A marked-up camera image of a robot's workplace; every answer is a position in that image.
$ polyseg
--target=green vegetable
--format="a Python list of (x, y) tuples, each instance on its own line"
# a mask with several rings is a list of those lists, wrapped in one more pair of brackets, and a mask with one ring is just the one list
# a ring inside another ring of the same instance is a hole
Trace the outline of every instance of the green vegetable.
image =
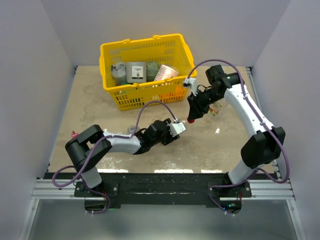
[(161, 65), (156, 61), (148, 61), (146, 63), (146, 81), (147, 82), (152, 82), (155, 79), (160, 67)]

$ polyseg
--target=black motor joint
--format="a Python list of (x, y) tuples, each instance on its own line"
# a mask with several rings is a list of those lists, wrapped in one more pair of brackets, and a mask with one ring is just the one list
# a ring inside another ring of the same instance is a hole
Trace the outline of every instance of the black motor joint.
[(180, 136), (172, 137), (170, 127), (168, 126), (170, 123), (170, 118), (164, 121), (156, 120), (144, 132), (136, 132), (134, 135), (139, 139), (141, 148), (135, 155), (148, 152), (156, 144), (162, 143), (163, 145), (168, 145), (177, 140)]

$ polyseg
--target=white container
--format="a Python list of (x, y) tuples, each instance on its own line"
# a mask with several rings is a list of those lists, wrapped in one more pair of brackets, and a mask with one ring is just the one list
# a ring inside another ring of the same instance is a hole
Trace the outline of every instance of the white container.
[(146, 83), (147, 66), (142, 61), (128, 61), (126, 63), (126, 82), (128, 84)]

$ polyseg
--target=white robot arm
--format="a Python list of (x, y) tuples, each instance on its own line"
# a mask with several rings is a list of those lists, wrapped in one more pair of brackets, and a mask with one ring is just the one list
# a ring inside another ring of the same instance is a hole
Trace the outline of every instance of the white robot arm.
[(245, 97), (237, 73), (225, 74), (220, 65), (212, 66), (206, 71), (210, 87), (204, 91), (197, 90), (198, 84), (195, 78), (186, 78), (183, 85), (192, 90), (187, 98), (190, 111), (188, 122), (202, 118), (209, 110), (209, 105), (225, 98), (234, 108), (242, 121), (248, 134), (248, 142), (241, 149), (241, 160), (235, 168), (227, 174), (227, 184), (238, 184), (246, 180), (257, 168), (271, 163), (280, 156), (281, 149), (270, 136), (265, 126), (261, 124), (257, 115), (248, 105), (246, 98), (263, 119), (263, 123), (271, 130), (283, 144), (285, 131), (282, 127), (274, 125), (262, 114), (253, 99), (250, 97), (247, 87), (244, 86)]

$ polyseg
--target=white connector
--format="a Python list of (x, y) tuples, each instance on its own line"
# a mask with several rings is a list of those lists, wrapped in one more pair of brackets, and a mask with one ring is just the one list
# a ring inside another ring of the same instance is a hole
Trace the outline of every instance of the white connector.
[(170, 133), (172, 137), (175, 137), (186, 130), (186, 127), (182, 122), (170, 123), (168, 126), (170, 127)]
[(186, 78), (182, 84), (185, 88), (191, 89), (192, 94), (197, 96), (198, 94), (198, 83), (194, 77)]

